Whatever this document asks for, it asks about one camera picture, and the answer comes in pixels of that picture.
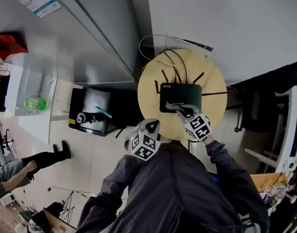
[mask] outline green bottle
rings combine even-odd
[[[47,101],[45,99],[28,99],[24,102],[24,107],[29,111],[45,111],[47,110]]]

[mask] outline white desk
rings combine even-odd
[[[45,75],[17,66],[12,67],[5,103],[6,112],[8,110],[10,115],[18,116],[18,124],[45,144],[50,143],[51,122],[69,118],[69,115],[52,115],[56,85],[55,71],[51,75]],[[30,97],[36,97],[38,93],[41,98],[47,100],[47,110],[37,115],[29,115],[23,103]]]
[[[291,172],[295,170],[297,163],[297,152],[295,157],[290,157],[290,152],[293,145],[296,123],[297,123],[297,86],[294,86],[288,91],[289,93],[289,111],[288,111],[288,120],[285,129],[285,135],[281,147],[279,156],[272,154],[268,151],[264,151],[271,158],[266,157],[265,155],[259,154],[253,150],[245,148],[244,151],[255,156],[261,162],[268,164],[269,166],[274,167],[276,173],[281,172]]]

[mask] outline yellow cable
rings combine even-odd
[[[181,74],[181,71],[179,70],[178,66],[177,66],[177,65],[170,64],[170,63],[167,63],[167,62],[165,62],[165,61],[163,61],[163,60],[152,60],[152,61],[148,62],[148,63],[142,68],[142,70],[144,70],[144,69],[145,69],[151,62],[154,62],[154,61],[159,61],[159,62],[161,62],[161,63],[163,63],[163,64],[165,64],[165,65],[168,65],[168,66],[171,66],[171,67],[176,68],[177,71],[178,71],[178,73],[179,73],[179,77],[182,79],[182,74]]]

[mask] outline white cable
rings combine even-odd
[[[147,57],[142,53],[142,51],[140,50],[140,44],[142,43],[142,41],[143,41],[145,38],[147,38],[147,37],[149,37],[149,36],[164,36],[164,37],[166,37],[166,38],[174,38],[174,37],[167,36],[167,35],[164,35],[164,34],[149,34],[149,35],[147,35],[147,36],[144,36],[144,37],[142,38],[142,40],[140,41],[140,43],[139,43],[139,51],[140,51],[141,55],[143,55],[143,57],[144,57],[145,59],[148,59],[148,60],[152,60],[152,59],[147,58]]]

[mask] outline white wall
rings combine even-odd
[[[214,47],[227,83],[297,61],[297,0],[149,0],[154,34]],[[162,37],[154,38],[164,46]]]

